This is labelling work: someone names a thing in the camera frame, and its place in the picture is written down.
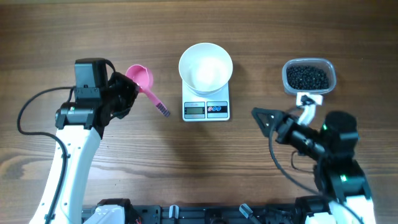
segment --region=green light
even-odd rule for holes
[[[346,182],[347,181],[347,176],[341,175],[340,179],[341,179],[342,182]]]

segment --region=digital kitchen scale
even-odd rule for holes
[[[230,117],[228,83],[215,93],[194,93],[182,83],[182,119],[184,121],[227,121]]]

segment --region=pink plastic scoop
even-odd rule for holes
[[[170,112],[161,100],[150,90],[154,84],[154,76],[152,72],[142,65],[131,65],[126,71],[126,76],[139,85],[139,91],[145,93],[156,108],[166,117],[170,116]]]

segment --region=scale platform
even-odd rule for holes
[[[209,95],[199,95],[182,83],[184,121],[227,121],[230,117],[228,83]]]

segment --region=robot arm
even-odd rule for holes
[[[65,177],[51,221],[47,221],[62,174],[62,151],[57,143],[43,197],[30,221],[32,224],[81,223],[88,172],[104,128],[112,118],[121,119],[129,113],[139,92],[133,81],[115,70],[108,80],[107,64],[114,70],[113,65],[103,58],[75,62],[75,102],[65,102],[55,115],[57,137],[68,151]]]
[[[315,115],[315,104],[321,103],[320,95],[300,93],[297,106],[301,106],[304,112],[299,118],[283,111],[258,108],[254,108],[252,114],[265,137],[268,138],[271,127],[275,127],[277,143],[289,144],[299,154],[318,162],[313,170],[315,183],[323,195],[333,199],[329,201],[332,223],[359,223],[340,203],[357,214],[363,223],[376,223],[369,184],[353,159],[359,139],[356,119],[348,113],[332,111],[326,116],[320,132],[311,129],[307,125]],[[326,223],[325,217],[327,212],[315,213],[307,217],[305,223]]]

